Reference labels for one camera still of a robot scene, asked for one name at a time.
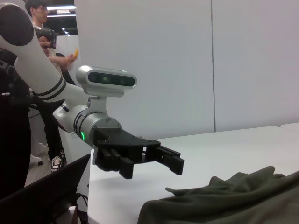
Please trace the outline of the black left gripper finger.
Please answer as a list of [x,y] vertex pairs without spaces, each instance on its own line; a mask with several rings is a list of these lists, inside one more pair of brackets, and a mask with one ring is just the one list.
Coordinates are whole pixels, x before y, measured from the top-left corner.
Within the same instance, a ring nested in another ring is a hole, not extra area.
[[119,172],[125,179],[132,179],[135,164],[133,149],[129,147],[99,147],[94,152],[94,163],[105,172]]
[[147,147],[147,161],[156,161],[166,167],[176,175],[182,175],[184,160],[181,154],[164,146]]

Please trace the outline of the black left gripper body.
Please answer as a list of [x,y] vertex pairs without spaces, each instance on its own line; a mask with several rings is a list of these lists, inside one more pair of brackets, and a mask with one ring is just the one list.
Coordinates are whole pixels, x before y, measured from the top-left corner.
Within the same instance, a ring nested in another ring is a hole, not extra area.
[[120,128],[97,128],[93,136],[94,144],[98,149],[114,149],[134,163],[142,161],[144,147],[158,147],[157,140],[138,138]]

